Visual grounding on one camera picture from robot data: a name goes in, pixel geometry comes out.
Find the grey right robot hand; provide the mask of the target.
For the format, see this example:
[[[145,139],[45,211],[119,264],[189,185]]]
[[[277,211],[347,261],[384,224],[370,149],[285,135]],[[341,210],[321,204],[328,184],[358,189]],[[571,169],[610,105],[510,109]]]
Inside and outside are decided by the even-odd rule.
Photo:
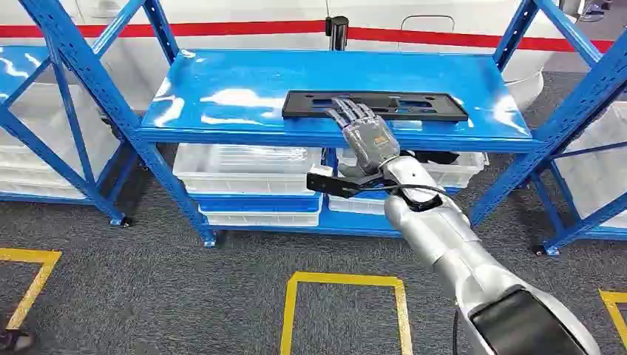
[[[400,146],[385,121],[365,104],[332,97],[333,107],[326,113],[339,126],[356,156],[356,164],[339,164],[345,177],[375,175],[382,165],[400,155]]]

